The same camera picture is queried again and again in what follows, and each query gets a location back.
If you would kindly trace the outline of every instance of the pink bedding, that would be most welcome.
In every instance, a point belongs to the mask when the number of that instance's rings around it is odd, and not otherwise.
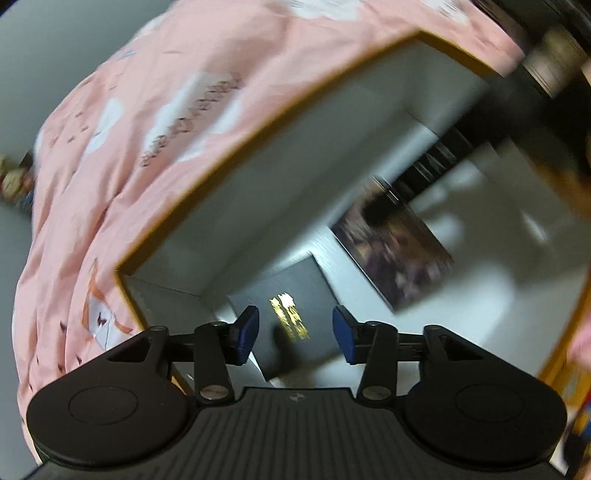
[[[142,233],[286,106],[418,29],[497,70],[520,55],[468,2],[178,0],[82,81],[35,146],[12,321],[22,417],[40,388],[138,332],[113,270]]]

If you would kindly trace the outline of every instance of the open box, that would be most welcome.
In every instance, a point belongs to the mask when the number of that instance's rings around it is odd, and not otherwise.
[[[433,144],[491,74],[420,33],[311,93],[195,185],[119,267],[140,324],[176,334],[231,322],[228,294],[313,254],[359,321],[408,333],[443,325],[538,374],[584,283],[591,228],[513,145],[500,155],[482,148],[413,203],[456,263],[441,287],[402,312],[392,312],[329,229],[371,176],[393,178]],[[177,368],[190,387],[191,369]],[[281,382],[355,391],[361,373],[341,358]],[[237,394],[265,384],[251,362],[230,375]],[[399,389],[417,378],[416,365],[401,367]]]

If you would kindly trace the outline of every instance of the black book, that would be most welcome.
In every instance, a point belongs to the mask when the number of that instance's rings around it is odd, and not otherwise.
[[[253,353],[266,380],[339,354],[332,331],[337,300],[314,257],[228,296],[237,314],[254,305],[260,330]]]

